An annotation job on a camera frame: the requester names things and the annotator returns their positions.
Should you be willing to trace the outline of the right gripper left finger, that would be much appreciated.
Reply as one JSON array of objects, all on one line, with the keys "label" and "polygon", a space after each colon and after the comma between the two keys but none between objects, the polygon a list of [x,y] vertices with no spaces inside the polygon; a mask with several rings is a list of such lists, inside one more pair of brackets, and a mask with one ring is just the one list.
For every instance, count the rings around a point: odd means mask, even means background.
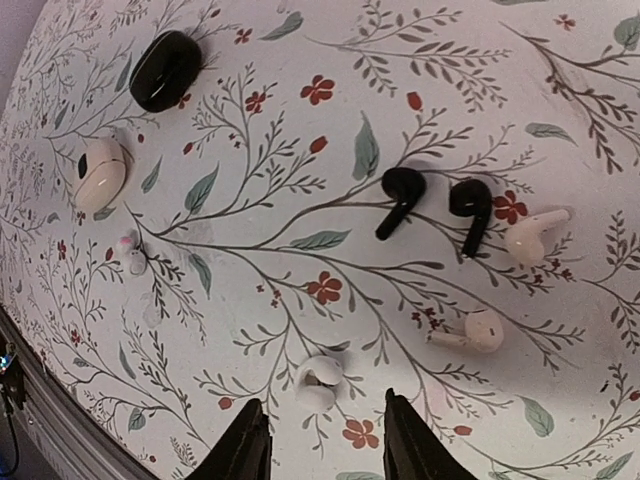
[{"label": "right gripper left finger", "polygon": [[269,417],[251,399],[187,480],[269,480],[271,457]]}]

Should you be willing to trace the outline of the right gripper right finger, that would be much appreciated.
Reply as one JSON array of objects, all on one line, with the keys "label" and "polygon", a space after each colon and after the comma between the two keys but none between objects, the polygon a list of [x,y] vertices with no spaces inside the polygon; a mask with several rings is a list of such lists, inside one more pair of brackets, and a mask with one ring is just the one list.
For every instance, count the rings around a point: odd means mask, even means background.
[{"label": "right gripper right finger", "polygon": [[385,393],[384,455],[386,479],[475,480],[444,447],[403,395]]}]

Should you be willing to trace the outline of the white stem earbud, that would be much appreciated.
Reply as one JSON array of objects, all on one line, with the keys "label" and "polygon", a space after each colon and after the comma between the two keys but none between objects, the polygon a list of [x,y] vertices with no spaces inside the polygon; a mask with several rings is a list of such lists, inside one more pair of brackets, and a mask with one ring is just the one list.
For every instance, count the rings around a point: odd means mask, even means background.
[{"label": "white stem earbud", "polygon": [[486,309],[469,313],[461,334],[433,331],[426,335],[425,340],[442,347],[490,354],[502,346],[504,338],[500,316],[494,310]]}]

